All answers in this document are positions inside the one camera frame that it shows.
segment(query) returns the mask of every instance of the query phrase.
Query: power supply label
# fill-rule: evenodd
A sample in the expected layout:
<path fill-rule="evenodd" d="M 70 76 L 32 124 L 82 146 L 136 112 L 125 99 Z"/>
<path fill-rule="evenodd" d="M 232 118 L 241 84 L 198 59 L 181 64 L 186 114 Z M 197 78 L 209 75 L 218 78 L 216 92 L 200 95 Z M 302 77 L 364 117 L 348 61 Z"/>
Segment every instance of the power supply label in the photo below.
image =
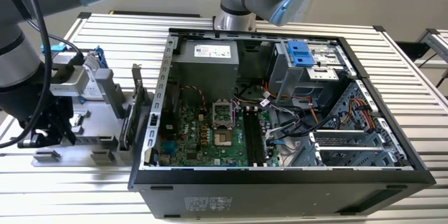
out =
<path fill-rule="evenodd" d="M 196 45 L 194 57 L 232 58 L 230 46 Z"/>

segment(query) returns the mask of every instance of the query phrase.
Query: motherboard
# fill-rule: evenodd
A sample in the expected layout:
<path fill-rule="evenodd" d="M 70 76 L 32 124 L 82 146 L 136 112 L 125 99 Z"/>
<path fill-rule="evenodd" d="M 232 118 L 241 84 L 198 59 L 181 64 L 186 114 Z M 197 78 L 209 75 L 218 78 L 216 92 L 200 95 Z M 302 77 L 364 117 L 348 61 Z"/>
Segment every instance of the motherboard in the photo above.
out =
<path fill-rule="evenodd" d="M 248 163 L 248 150 L 245 141 L 244 111 L 224 106 L 206 108 L 206 112 L 197 107 L 184 106 L 180 112 L 178 133 L 176 141 L 162 143 L 161 165 L 169 166 L 250 166 Z M 270 127 L 268 111 L 258 111 L 254 128 L 260 135 Z M 222 121 L 233 121 L 233 127 L 213 126 L 213 117 Z M 262 139 L 262 157 L 266 147 Z M 276 153 L 265 159 L 266 166 L 277 165 Z"/>

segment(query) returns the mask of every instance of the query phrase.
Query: aluminum extrusion table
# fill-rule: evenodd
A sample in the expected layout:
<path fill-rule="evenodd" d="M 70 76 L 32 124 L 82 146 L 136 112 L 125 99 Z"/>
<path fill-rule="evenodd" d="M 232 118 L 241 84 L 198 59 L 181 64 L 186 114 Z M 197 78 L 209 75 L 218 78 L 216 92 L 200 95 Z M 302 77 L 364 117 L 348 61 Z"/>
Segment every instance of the aluminum extrusion table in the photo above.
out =
<path fill-rule="evenodd" d="M 105 50 L 114 82 L 133 88 L 132 64 L 141 66 L 144 85 L 153 91 L 168 28 L 210 29 L 212 19 L 80 15 L 65 39 L 80 48 Z M 274 27 L 257 22 L 257 31 L 345 37 L 385 104 L 401 125 L 437 184 L 368 217 L 320 219 L 325 223 L 448 223 L 448 101 L 381 27 L 289 23 Z M 9 116 L 0 126 L 0 142 L 20 133 Z M 1 216 L 14 221 L 88 221 L 108 223 L 153 218 L 138 194 L 126 190 L 129 167 L 33 167 L 34 150 L 0 149 Z M 182 220 L 181 222 L 253 222 L 260 219 Z M 314 222 L 313 219 L 265 219 L 266 222 Z"/>

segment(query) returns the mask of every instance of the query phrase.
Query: gray plastic part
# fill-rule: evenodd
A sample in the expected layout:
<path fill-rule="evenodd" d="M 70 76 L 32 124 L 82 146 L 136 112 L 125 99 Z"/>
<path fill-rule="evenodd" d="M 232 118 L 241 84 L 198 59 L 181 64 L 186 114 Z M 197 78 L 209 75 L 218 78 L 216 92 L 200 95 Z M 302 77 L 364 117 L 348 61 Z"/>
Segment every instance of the gray plastic part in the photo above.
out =
<path fill-rule="evenodd" d="M 33 155 L 38 162 L 54 162 L 58 161 L 60 157 L 61 155 L 54 150 L 36 151 Z"/>
<path fill-rule="evenodd" d="M 110 150 L 92 151 L 90 158 L 98 165 L 113 164 L 114 157 Z"/>
<path fill-rule="evenodd" d="M 120 86 L 113 83 L 113 72 L 108 68 L 100 68 L 94 73 L 96 82 L 104 89 L 104 101 L 108 101 L 113 109 L 116 118 L 124 118 L 122 101 L 124 96 Z"/>

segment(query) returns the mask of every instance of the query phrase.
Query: green circuit board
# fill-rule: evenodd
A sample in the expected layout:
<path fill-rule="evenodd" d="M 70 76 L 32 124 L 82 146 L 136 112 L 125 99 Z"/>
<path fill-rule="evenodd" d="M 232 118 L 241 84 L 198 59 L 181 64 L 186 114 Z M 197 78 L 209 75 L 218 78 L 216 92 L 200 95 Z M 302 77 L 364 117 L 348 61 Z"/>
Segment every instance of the green circuit board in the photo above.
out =
<path fill-rule="evenodd" d="M 184 106 L 180 114 L 177 141 L 174 142 L 174 155 L 169 158 L 169 166 L 248 166 L 246 149 L 244 141 L 242 111 L 234 112 L 234 127 L 232 130 L 213 129 L 212 107 L 200 121 L 200 108 Z M 269 113 L 258 113 L 260 130 L 270 123 Z M 226 131 L 229 139 L 226 144 L 216 140 L 216 135 Z M 276 151 L 273 158 L 266 161 L 268 166 L 277 166 Z"/>

